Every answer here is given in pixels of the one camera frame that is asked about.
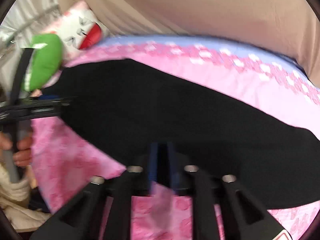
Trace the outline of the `person's left hand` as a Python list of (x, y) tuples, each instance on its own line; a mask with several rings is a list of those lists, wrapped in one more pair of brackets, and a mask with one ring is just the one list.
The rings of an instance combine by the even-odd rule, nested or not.
[[(17, 143), (18, 152), (13, 155), (13, 161), (16, 166), (27, 167), (31, 163), (31, 146), (33, 144), (33, 132), (29, 132), (22, 140)], [(1, 157), (3, 151), (11, 149), (12, 142), (1, 132)]]

